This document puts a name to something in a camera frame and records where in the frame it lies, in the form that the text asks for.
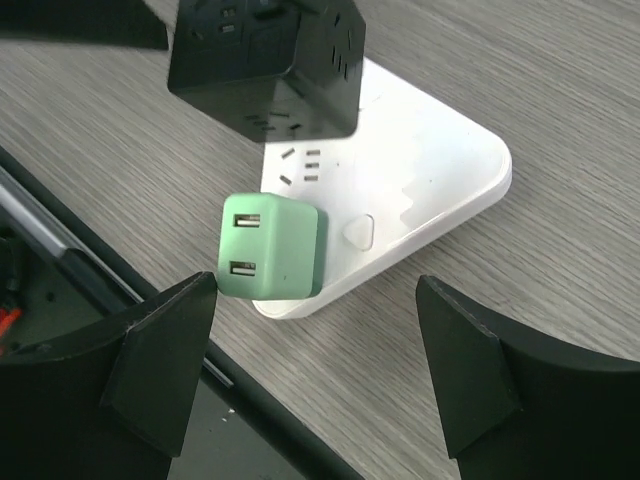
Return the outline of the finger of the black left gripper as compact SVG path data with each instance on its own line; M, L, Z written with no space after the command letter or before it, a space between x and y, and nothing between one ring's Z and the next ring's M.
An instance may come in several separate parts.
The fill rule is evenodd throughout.
M166 50L165 23L144 1L8 0L1 38Z

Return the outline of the green USB charger plug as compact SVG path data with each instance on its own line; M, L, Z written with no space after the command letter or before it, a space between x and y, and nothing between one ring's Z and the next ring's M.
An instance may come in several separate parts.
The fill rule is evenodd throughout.
M224 202L217 266L220 292L256 301L312 298L323 288L327 214L273 193Z

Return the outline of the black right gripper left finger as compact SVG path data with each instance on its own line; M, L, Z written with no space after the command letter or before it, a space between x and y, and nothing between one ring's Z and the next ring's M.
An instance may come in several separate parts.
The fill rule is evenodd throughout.
M181 454L216 307L197 273L1 360L5 479L164 479Z

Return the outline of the black cube socket adapter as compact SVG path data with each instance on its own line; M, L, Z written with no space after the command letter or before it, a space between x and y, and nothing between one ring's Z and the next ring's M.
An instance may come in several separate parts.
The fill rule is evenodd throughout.
M256 143L346 138L365 36L353 1L182 1L167 86Z

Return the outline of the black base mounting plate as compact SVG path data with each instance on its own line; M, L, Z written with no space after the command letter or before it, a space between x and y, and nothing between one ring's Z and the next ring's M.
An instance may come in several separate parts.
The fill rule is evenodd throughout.
M11 154L1 156L1 360L163 292ZM181 454L164 479L354 479L356 470L209 337Z

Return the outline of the white triangular power socket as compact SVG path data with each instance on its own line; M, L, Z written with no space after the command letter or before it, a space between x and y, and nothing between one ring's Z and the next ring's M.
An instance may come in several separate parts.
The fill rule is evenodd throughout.
M498 135L366 61L352 136L264 148L262 190L323 210L328 242L318 295L256 310L313 314L498 202L511 179Z

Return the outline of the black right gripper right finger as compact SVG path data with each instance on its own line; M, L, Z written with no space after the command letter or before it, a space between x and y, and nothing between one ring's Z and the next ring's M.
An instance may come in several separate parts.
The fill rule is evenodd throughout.
M448 456L464 479L635 479L639 365L491 310L433 276L416 304Z

